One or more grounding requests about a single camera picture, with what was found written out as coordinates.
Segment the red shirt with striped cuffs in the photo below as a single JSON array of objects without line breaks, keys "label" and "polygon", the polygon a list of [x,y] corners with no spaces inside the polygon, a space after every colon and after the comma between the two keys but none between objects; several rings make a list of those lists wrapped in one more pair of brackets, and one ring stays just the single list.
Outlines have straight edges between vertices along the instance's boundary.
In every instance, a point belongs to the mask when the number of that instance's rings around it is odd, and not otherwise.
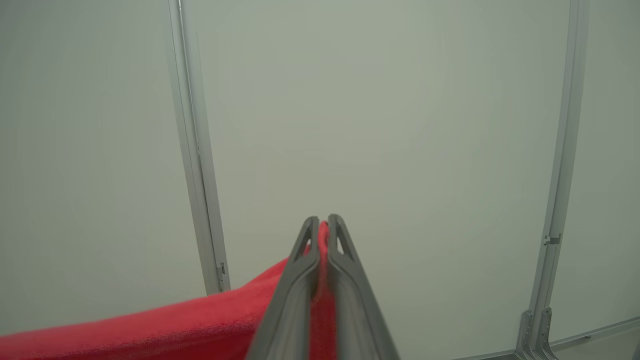
[{"label": "red shirt with striped cuffs", "polygon": [[0,360],[246,360],[287,262],[231,291],[0,336]]}]

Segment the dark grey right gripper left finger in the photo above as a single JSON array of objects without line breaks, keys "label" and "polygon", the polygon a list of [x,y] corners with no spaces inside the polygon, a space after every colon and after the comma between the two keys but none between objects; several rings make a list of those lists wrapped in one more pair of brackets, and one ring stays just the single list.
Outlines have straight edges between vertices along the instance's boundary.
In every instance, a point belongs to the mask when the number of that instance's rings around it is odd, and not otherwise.
[{"label": "dark grey right gripper left finger", "polygon": [[319,227],[317,216],[302,223],[245,360],[309,360],[311,308],[322,262]]}]

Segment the grey diagonal frame strut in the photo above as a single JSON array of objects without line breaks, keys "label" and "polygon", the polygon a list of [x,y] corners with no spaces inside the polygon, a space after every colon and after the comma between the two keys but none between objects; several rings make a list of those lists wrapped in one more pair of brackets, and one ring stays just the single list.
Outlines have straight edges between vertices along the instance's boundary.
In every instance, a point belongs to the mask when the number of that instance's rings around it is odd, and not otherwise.
[{"label": "grey diagonal frame strut", "polygon": [[560,114],[550,191],[534,285],[522,312],[514,355],[517,360],[558,360],[551,348],[551,300],[569,211],[585,84],[591,0],[570,0]]}]

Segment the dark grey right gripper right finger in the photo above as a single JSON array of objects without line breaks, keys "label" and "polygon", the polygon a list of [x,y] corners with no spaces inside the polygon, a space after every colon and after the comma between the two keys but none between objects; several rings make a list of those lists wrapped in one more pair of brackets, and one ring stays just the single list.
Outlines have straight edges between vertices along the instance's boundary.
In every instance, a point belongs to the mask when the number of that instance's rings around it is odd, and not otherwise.
[{"label": "dark grey right gripper right finger", "polygon": [[327,223],[337,360],[401,360],[344,219],[330,214]]}]

